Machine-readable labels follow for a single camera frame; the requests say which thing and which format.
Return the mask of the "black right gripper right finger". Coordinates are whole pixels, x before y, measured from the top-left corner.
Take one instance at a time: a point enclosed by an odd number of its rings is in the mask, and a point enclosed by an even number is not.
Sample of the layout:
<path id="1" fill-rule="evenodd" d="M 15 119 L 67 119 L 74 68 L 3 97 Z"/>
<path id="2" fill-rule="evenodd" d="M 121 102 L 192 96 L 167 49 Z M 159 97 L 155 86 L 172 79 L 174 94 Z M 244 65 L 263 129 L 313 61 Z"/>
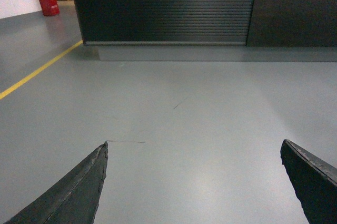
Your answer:
<path id="1" fill-rule="evenodd" d="M 336 223 L 336 168 L 290 140 L 282 164 L 309 223 Z"/>

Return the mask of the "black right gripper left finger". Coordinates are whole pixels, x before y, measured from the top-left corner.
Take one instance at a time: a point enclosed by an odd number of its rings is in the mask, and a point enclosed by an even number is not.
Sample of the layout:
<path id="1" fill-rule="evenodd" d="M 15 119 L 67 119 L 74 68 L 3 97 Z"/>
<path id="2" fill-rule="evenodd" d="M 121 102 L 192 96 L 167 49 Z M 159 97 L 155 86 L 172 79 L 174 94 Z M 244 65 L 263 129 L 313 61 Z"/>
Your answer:
<path id="1" fill-rule="evenodd" d="M 6 223 L 93 223 L 107 163 L 105 142 Z"/>

